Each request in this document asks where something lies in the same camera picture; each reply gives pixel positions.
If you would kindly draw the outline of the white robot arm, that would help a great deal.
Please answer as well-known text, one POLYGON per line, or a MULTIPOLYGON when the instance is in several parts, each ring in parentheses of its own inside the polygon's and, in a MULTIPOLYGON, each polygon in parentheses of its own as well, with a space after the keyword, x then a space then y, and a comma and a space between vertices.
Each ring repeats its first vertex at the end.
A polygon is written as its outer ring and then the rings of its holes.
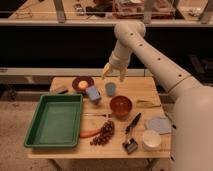
POLYGON ((141 22, 117 23, 117 42, 102 74, 117 70, 124 78, 130 56, 136 55, 174 100, 171 171, 213 171, 213 87, 200 83, 146 42, 145 32, 141 22))

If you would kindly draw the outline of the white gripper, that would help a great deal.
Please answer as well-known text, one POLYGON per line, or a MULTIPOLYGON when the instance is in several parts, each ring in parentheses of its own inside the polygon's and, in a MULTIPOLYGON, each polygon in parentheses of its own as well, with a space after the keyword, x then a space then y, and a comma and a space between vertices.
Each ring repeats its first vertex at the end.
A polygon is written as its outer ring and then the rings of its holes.
POLYGON ((120 82, 123 82, 127 73, 127 67, 129 65, 129 58, 116 55, 114 52, 109 57, 109 63, 107 63, 102 70, 102 78, 105 78, 113 70, 120 71, 120 82))

